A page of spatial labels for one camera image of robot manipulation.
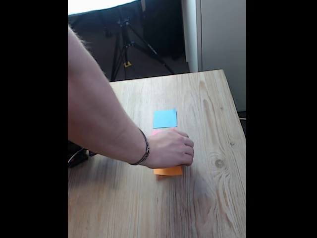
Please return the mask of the person's hand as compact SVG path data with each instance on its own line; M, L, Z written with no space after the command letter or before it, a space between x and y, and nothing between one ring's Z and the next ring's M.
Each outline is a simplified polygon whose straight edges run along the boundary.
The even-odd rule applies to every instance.
M151 169L190 166L194 142L188 134L176 129L163 130L148 137L149 155L141 164Z

